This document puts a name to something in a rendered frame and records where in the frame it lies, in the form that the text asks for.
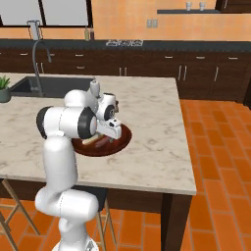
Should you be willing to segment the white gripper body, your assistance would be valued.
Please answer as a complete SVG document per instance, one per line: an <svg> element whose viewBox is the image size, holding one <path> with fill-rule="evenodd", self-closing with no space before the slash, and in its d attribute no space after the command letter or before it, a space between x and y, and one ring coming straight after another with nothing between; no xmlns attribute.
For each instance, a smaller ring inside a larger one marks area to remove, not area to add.
<svg viewBox="0 0 251 251"><path fill-rule="evenodd" d="M119 139L121 137L121 128L119 126L108 127L108 126L98 125L97 131L114 139Z"/></svg>

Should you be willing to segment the brown sausage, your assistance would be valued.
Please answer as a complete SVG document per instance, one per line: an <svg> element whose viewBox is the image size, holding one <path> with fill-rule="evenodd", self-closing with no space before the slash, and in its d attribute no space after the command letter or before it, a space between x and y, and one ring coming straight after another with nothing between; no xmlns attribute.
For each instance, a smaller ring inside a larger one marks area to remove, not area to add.
<svg viewBox="0 0 251 251"><path fill-rule="evenodd" d="M96 148L101 147L101 146L105 145L108 142L110 142L110 143L113 142L113 139L112 138L103 138L100 141L98 141L97 143L95 143L95 147Z"/></svg>

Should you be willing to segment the dark red round bowl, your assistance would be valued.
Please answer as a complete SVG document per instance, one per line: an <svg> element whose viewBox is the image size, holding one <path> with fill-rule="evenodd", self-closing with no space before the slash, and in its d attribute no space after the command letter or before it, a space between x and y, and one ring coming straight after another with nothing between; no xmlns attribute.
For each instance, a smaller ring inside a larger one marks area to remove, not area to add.
<svg viewBox="0 0 251 251"><path fill-rule="evenodd" d="M132 133L130 129L126 125L122 125L122 136L119 139L113 139L113 142L108 142L101 147L95 147L95 143L100 141L103 138L110 138L106 135L99 136L97 140L94 142L83 145L81 139L73 139L72 144L74 150L81 155L89 156L89 157L104 157L113 155L124 148L129 144L132 137Z"/></svg>

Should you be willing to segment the tan bun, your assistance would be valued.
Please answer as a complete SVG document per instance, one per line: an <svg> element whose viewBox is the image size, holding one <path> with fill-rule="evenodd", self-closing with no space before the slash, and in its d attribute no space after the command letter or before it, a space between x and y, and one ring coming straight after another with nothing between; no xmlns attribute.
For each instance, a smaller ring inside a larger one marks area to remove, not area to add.
<svg viewBox="0 0 251 251"><path fill-rule="evenodd" d="M88 145L88 144L94 142L95 140L97 140L98 138L99 138L99 135L96 134L96 135L93 135L91 138L83 139L81 142L83 145Z"/></svg>

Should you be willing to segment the white and grey shaker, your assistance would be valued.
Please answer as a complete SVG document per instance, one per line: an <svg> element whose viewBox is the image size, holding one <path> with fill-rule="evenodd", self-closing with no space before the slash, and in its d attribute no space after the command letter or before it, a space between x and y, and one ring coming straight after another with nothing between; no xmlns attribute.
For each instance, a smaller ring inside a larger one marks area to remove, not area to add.
<svg viewBox="0 0 251 251"><path fill-rule="evenodd" d="M98 80L96 78L94 78L91 82L90 82L90 92L92 93L92 95L96 98L99 97L99 93L100 93L100 83L98 82Z"/></svg>

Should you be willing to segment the dark grey sink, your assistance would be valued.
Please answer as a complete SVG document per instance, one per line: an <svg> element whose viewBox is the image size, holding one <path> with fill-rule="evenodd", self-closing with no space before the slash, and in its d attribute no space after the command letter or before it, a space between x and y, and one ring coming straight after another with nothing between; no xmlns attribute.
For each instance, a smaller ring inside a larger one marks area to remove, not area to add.
<svg viewBox="0 0 251 251"><path fill-rule="evenodd" d="M91 81L91 78L84 77L42 76L40 78L45 98L64 98L73 89L87 91ZM39 89L35 76L24 77L14 84L10 90L13 96L39 97Z"/></svg>

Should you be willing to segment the dark wood cupboard run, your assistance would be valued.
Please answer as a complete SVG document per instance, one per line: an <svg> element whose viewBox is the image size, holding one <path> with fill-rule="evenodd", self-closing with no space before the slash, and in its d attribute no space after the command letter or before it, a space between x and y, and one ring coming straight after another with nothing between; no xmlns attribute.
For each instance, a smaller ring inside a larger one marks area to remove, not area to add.
<svg viewBox="0 0 251 251"><path fill-rule="evenodd" d="M106 40L43 40L36 47L44 74L173 77L181 99L241 103L251 88L251 42L145 40L108 47ZM33 72L28 39L0 39L0 73Z"/></svg>

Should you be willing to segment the wooden stool with dark seat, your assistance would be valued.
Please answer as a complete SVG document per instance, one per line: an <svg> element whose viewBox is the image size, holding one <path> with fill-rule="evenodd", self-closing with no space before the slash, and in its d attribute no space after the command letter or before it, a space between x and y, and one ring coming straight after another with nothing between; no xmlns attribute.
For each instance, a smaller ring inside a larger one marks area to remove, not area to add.
<svg viewBox="0 0 251 251"><path fill-rule="evenodd" d="M106 242L105 242L105 233L107 226L110 226L110 231L112 233L112 238L114 241L114 244L117 244L116 236L114 232L114 227L112 223L112 218L110 214L110 208L108 204L108 189L102 188L102 187L93 187L93 186L75 186L76 190L79 191L85 191L88 193L91 193L95 195L99 202L99 209L98 213L96 215L96 221L100 236L100 241L98 242L98 245L102 247L103 251L107 251Z"/></svg>
<svg viewBox="0 0 251 251"><path fill-rule="evenodd" d="M21 203L20 199L18 198L17 194L15 193L14 189L12 188L11 184L8 180L3 179L2 180L3 186L6 188L9 195L14 199L15 205L7 205L7 204L1 204L0 203L0 209L11 209L11 213L7 218L4 218L3 214L0 212L0 235L5 235L13 249L13 251L19 251L14 238L11 234L11 228L9 227L9 222L12 219L12 217L18 212L21 211L25 218L27 219L28 223L34 230L34 232L39 235L39 231L35 224L33 223L31 217L27 213L24 205Z"/></svg>

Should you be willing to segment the silver hob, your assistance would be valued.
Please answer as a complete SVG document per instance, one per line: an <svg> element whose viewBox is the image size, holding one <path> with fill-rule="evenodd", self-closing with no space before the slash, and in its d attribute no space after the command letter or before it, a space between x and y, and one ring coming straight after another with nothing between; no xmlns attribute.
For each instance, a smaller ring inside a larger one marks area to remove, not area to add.
<svg viewBox="0 0 251 251"><path fill-rule="evenodd" d="M121 39L110 39L106 42L108 47L142 47L144 41L140 39L134 40L121 40Z"/></svg>

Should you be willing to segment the grey curved tap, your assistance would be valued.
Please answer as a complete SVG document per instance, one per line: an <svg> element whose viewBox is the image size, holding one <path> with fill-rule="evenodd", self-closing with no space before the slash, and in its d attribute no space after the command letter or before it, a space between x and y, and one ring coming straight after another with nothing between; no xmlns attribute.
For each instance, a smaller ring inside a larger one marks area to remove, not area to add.
<svg viewBox="0 0 251 251"><path fill-rule="evenodd" d="M36 47L37 47L37 45L39 43L42 44L44 46L44 48L46 49L47 59L48 59L49 63L52 63L52 59L51 59L50 51L47 48L45 42L42 39L36 40L34 42L33 46L32 46L32 63L33 63L33 68L34 68L34 73L35 73L35 78L36 78L36 82L37 82L39 96L43 97L44 96L44 92L43 92L41 81L40 81L38 66L36 65Z"/></svg>

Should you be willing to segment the dark wood kitchen island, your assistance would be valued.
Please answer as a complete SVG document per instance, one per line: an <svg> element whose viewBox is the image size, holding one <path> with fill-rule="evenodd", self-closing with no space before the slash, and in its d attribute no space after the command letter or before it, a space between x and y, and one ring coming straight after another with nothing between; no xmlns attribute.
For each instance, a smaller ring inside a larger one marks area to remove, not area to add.
<svg viewBox="0 0 251 251"><path fill-rule="evenodd" d="M0 178L0 198L11 198ZM9 179L19 199L32 200L44 182ZM100 195L103 187L76 185L73 189L92 191ZM108 202L112 209L161 213L161 250L179 251L189 213L192 195L134 191L108 188Z"/></svg>

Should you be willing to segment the green plant in grey pot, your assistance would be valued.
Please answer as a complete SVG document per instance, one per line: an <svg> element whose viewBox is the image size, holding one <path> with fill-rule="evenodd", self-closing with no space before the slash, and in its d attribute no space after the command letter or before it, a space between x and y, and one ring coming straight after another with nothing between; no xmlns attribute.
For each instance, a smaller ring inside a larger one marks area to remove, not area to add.
<svg viewBox="0 0 251 251"><path fill-rule="evenodd" d="M7 103L11 100L11 91L8 87L10 80L5 76L0 76L0 103Z"/></svg>

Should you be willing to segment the grey paper towel holder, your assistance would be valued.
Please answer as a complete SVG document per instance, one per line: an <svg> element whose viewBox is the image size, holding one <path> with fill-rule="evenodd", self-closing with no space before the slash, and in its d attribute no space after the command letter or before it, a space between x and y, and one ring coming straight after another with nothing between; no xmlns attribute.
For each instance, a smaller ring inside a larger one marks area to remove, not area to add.
<svg viewBox="0 0 251 251"><path fill-rule="evenodd" d="M41 40L42 33L40 31L40 20L29 20L26 22L30 38L32 40Z"/></svg>

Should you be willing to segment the window with dark frame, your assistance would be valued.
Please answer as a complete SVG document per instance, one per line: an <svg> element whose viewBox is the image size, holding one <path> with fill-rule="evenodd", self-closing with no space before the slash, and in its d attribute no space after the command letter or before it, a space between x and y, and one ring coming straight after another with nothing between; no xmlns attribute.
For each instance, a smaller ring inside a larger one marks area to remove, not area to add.
<svg viewBox="0 0 251 251"><path fill-rule="evenodd" d="M92 26L90 0L0 0L3 25Z"/></svg>

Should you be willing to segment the dark wall shelf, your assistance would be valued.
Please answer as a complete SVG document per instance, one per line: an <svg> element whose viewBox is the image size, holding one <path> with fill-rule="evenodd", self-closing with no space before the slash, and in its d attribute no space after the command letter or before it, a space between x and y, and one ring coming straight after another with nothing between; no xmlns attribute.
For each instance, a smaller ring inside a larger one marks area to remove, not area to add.
<svg viewBox="0 0 251 251"><path fill-rule="evenodd" d="M175 9L175 10L157 10L158 15L188 15L188 14L220 14L221 12L213 9L199 10L192 9L190 11Z"/></svg>

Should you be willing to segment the dark wood wall cupboard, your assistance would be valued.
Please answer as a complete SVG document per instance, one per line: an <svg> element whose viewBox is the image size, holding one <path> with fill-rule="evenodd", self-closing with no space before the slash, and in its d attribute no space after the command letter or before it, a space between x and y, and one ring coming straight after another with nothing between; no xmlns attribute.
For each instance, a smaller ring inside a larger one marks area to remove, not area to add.
<svg viewBox="0 0 251 251"><path fill-rule="evenodd" d="M251 0L217 0L215 9L224 14L251 14Z"/></svg>

